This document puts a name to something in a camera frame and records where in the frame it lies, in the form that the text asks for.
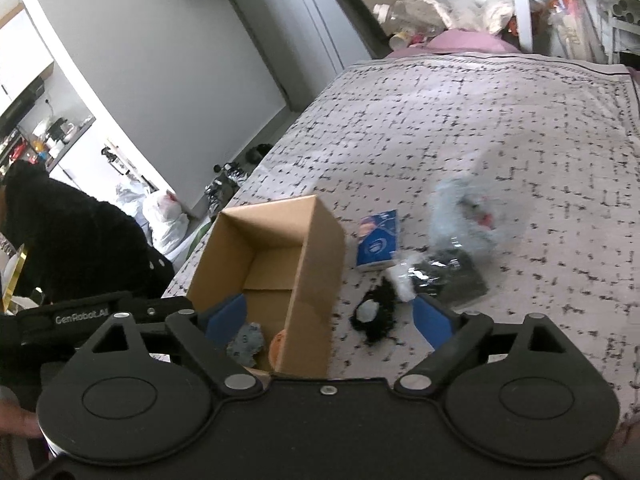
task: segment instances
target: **hand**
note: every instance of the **hand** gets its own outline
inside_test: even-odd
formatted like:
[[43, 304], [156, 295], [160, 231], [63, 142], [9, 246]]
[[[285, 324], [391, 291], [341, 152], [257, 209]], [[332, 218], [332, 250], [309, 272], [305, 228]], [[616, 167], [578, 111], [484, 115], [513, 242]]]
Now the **hand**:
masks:
[[28, 412], [8, 400], [0, 400], [0, 434], [11, 434], [25, 438], [42, 437], [36, 414]]

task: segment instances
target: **pink fabric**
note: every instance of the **pink fabric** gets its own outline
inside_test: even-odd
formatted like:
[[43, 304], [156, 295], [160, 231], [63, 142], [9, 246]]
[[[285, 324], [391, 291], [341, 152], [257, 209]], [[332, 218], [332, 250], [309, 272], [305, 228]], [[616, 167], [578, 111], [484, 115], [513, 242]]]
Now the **pink fabric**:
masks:
[[481, 52], [483, 54], [519, 54], [520, 51], [506, 41], [488, 32], [472, 32], [453, 28], [445, 30], [428, 44], [414, 45], [392, 52], [387, 57], [407, 57], [418, 54], [456, 54]]

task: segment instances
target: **bed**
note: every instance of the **bed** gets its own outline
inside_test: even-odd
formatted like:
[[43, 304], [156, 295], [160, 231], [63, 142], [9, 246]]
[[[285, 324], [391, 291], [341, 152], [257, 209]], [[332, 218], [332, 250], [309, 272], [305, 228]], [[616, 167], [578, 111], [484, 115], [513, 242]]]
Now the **bed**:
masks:
[[[399, 307], [371, 348], [349, 316], [375, 272], [354, 269], [354, 233], [398, 208], [402, 246], [428, 245], [435, 184], [471, 174], [489, 186], [508, 233], [468, 306], [498, 322], [547, 314], [604, 375], [622, 418], [640, 411], [640, 123], [620, 65], [523, 54], [423, 54], [358, 64], [329, 85], [231, 205], [317, 193], [349, 234], [334, 309], [330, 377], [394, 380], [430, 347]], [[167, 295], [185, 294], [206, 238]]]

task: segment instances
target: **table leg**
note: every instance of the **table leg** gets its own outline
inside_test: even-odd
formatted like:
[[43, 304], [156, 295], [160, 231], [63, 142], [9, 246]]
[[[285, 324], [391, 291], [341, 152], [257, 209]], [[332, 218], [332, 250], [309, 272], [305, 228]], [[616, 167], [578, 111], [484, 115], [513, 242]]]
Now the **table leg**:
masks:
[[516, 19], [518, 20], [518, 38], [520, 50], [525, 54], [533, 52], [533, 31], [531, 29], [531, 8], [529, 0], [513, 0], [515, 3]]

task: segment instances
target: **white bottle cap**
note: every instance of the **white bottle cap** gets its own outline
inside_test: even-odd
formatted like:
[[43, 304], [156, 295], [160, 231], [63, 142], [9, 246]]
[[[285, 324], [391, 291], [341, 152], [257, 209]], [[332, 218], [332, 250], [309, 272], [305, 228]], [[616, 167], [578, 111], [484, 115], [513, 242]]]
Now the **white bottle cap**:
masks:
[[375, 4], [373, 6], [373, 15], [378, 19], [380, 25], [386, 23], [390, 10], [391, 6], [387, 4]]

